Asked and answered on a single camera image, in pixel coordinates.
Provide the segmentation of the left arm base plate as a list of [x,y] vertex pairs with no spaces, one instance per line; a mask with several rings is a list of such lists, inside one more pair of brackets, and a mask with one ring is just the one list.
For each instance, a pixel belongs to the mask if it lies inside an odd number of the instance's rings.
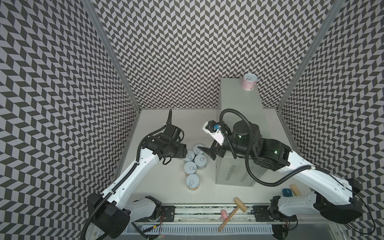
[[163,220],[163,222],[173,222],[175,217],[176,206],[161,206],[155,209],[154,213],[150,217],[141,218],[136,220],[136,223],[157,223]]

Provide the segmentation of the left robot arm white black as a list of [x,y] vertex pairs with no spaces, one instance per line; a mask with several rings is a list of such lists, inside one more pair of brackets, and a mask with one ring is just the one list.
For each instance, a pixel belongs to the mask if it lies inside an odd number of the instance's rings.
[[89,195],[89,217],[81,231],[82,240],[86,239],[90,224],[104,232],[101,240],[107,236],[115,239],[128,224],[142,218],[156,220],[159,217],[161,202],[155,198],[147,196],[131,205],[128,200],[140,181],[159,162],[167,165],[173,158],[186,157],[187,146],[180,137],[183,133],[183,130],[172,124],[172,111],[169,111],[166,123],[140,141],[136,157],[130,166],[102,193]]

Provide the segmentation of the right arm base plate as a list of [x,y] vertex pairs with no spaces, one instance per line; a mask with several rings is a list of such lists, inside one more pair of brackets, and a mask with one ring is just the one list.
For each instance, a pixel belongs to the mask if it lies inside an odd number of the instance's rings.
[[276,223],[290,223],[296,222],[297,216],[287,217],[278,211],[270,213],[270,206],[255,205],[252,207],[251,214],[254,215],[256,222],[276,222]]

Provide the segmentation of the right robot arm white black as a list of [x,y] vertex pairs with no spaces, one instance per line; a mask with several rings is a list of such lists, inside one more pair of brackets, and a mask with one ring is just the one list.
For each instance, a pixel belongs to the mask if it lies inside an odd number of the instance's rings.
[[205,122],[202,129],[214,139],[210,148],[201,148],[212,160],[230,152],[234,159],[245,163],[247,174],[262,186],[277,187],[296,179],[311,189],[300,197],[273,197],[268,208],[272,220],[319,214],[331,222],[349,226],[362,217],[363,208],[373,217],[372,210],[359,196],[362,190],[359,181],[337,178],[282,142],[263,138],[259,126],[239,111],[225,109],[219,121]]

